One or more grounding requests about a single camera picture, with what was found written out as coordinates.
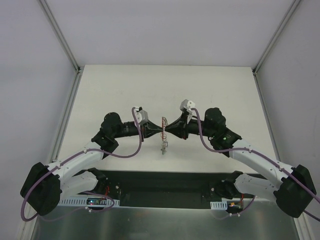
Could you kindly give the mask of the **key holder with red handle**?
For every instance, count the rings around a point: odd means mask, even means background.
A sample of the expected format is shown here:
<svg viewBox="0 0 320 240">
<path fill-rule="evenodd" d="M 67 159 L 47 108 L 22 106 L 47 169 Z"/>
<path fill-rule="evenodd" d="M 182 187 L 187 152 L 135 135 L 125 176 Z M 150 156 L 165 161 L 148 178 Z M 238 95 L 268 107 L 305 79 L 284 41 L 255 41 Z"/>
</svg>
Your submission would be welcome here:
<svg viewBox="0 0 320 240">
<path fill-rule="evenodd" d="M 164 155 L 167 152 L 168 148 L 168 141 L 167 141 L 167 135 L 166 135 L 166 127 L 168 125 L 167 119 L 162 116 L 161 117 L 161 127 L 162 127 L 162 132 L 161 132 L 161 153 Z"/>
</svg>

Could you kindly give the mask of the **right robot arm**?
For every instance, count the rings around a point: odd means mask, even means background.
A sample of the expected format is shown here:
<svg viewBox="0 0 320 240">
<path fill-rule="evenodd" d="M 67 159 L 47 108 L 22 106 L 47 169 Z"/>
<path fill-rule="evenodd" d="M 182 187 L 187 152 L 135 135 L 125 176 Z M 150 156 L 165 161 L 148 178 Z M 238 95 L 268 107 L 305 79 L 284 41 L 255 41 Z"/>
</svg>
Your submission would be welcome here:
<svg viewBox="0 0 320 240">
<path fill-rule="evenodd" d="M 293 218 L 305 212 L 312 200 L 320 200 L 306 167 L 293 167 L 258 152 L 252 144 L 227 127 L 226 118 L 217 107 L 207 109 L 204 119 L 200 119 L 196 108 L 184 109 L 180 118 L 165 126 L 164 130 L 184 140 L 190 134 L 198 135 L 201 141 L 207 138 L 210 144 L 204 144 L 204 147 L 208 151 L 224 154 L 262 176 L 256 178 L 236 172 L 234 179 L 222 183 L 225 198 L 231 199 L 241 193 L 257 196 L 276 203 Z"/>
</svg>

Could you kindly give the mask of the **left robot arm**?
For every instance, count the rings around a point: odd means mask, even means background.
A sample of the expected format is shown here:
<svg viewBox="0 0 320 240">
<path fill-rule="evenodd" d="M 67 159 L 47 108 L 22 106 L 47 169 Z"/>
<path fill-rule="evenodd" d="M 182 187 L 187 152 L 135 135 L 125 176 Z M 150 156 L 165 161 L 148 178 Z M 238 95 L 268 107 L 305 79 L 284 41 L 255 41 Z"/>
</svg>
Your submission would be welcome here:
<svg viewBox="0 0 320 240">
<path fill-rule="evenodd" d="M 141 146 L 143 139 L 162 132 L 160 126 L 148 119 L 145 110 L 133 107 L 133 121 L 122 122 L 116 112 L 108 113 L 98 133 L 81 150 L 73 155 L 44 165 L 36 163 L 21 188 L 23 202 L 21 218 L 25 217 L 25 206 L 30 205 L 39 216 L 45 216 L 56 208 L 58 203 L 85 191 L 99 195 L 105 191 L 105 176 L 91 168 L 84 173 L 81 170 L 97 163 L 108 156 L 115 157 L 114 151 L 119 146 L 117 138 L 138 136 Z"/>
</svg>

